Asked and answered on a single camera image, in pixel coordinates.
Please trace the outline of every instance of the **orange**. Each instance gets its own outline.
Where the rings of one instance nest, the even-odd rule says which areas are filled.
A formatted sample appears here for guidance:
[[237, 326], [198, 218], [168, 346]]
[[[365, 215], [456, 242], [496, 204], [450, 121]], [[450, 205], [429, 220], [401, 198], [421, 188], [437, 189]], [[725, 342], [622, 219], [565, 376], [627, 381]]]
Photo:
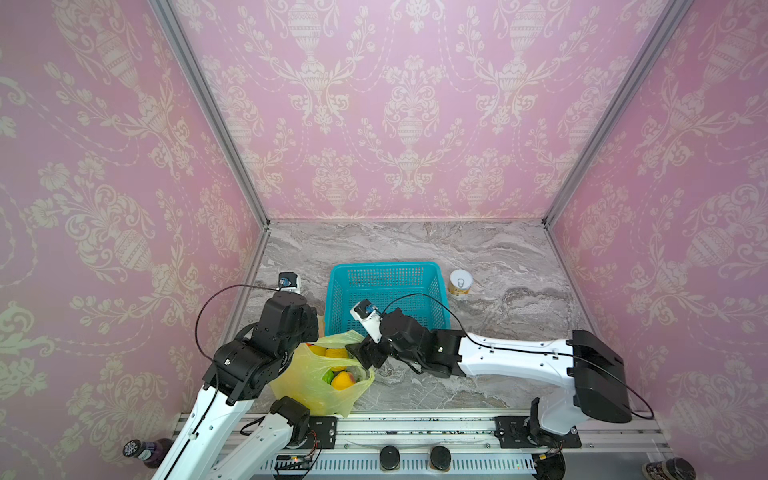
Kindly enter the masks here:
[[306, 345], [310, 348], [310, 351], [312, 353], [314, 353], [315, 355], [319, 355], [319, 356], [325, 356], [326, 355], [326, 350], [328, 350], [324, 346], [317, 346], [317, 345], [313, 345], [311, 343], [307, 343]]
[[[346, 349], [328, 349], [326, 350], [326, 356], [331, 359], [348, 359], [349, 358], [349, 354], [346, 352]], [[334, 372], [341, 372], [344, 369], [346, 369], [345, 366], [331, 367], [331, 370], [333, 370]]]
[[331, 386], [336, 390], [348, 389], [355, 385], [355, 376], [349, 372], [339, 372], [339, 375], [331, 382]]

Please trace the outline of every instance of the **metal can lid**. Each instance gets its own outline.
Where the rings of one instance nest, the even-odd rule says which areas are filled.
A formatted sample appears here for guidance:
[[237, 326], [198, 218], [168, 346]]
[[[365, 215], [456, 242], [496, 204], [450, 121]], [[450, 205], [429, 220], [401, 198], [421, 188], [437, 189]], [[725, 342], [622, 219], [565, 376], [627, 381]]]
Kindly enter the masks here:
[[467, 270], [453, 270], [451, 272], [451, 284], [458, 288], [467, 290], [474, 281], [472, 274]]

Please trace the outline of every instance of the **teal basket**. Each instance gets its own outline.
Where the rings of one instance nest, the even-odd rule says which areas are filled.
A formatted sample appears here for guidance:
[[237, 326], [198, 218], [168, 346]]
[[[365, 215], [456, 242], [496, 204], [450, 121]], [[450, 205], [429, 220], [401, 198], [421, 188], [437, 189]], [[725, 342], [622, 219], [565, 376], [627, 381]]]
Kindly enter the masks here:
[[[426, 293], [448, 305], [440, 267], [435, 262], [345, 263], [331, 271], [326, 298], [326, 335], [355, 330], [368, 335], [349, 311], [360, 300], [368, 299], [379, 310], [389, 302], [409, 293]], [[448, 311], [421, 295], [409, 296], [393, 303], [395, 308], [412, 316], [428, 329], [451, 328]]]

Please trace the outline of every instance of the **white can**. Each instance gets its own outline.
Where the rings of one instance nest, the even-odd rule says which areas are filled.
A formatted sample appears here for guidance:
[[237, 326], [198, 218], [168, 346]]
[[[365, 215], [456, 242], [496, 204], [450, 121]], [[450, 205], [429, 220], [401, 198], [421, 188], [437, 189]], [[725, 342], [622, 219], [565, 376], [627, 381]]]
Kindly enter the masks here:
[[475, 280], [467, 270], [453, 270], [451, 283], [448, 285], [448, 293], [451, 295], [466, 295]]

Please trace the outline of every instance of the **green fruit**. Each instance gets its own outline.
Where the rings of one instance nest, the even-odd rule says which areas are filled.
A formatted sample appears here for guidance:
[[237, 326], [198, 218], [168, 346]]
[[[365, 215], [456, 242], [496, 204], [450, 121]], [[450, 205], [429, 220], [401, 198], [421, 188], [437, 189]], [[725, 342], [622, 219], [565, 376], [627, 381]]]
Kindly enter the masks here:
[[325, 375], [323, 375], [323, 381], [327, 383], [328, 385], [331, 384], [333, 381], [333, 371], [328, 370]]

